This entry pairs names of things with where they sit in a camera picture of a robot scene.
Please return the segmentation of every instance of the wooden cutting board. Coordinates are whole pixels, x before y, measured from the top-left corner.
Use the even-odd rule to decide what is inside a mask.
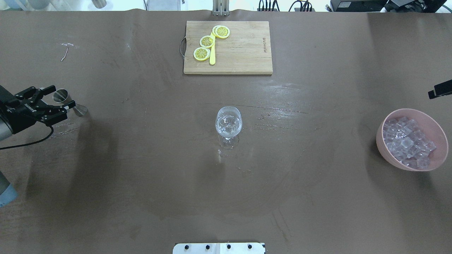
[[[216,38],[217,62],[197,61],[193,51],[199,40],[210,35],[216,25],[227,26],[231,34]],[[185,74],[265,74],[273,73],[270,28],[268,21],[187,21]]]

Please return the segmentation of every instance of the brown table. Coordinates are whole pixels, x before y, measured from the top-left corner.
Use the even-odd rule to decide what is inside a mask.
[[[259,241],[268,254],[452,252],[452,160],[397,169],[375,134],[415,108],[452,137],[452,15],[258,13],[272,76],[184,75],[196,12],[0,12],[0,82],[56,85],[90,115],[0,152],[19,197],[0,209],[2,253],[171,253],[175,243]],[[66,47],[72,43],[63,62]],[[218,145],[219,108],[242,113]],[[37,124],[2,146],[37,140]]]

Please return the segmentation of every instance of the metal handle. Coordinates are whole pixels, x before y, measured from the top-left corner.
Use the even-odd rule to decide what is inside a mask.
[[[179,52],[182,55],[182,59],[185,59],[185,52],[182,53],[182,44],[185,41],[185,50],[187,50],[187,36],[185,36],[182,41],[180,41],[180,48],[179,48]]]

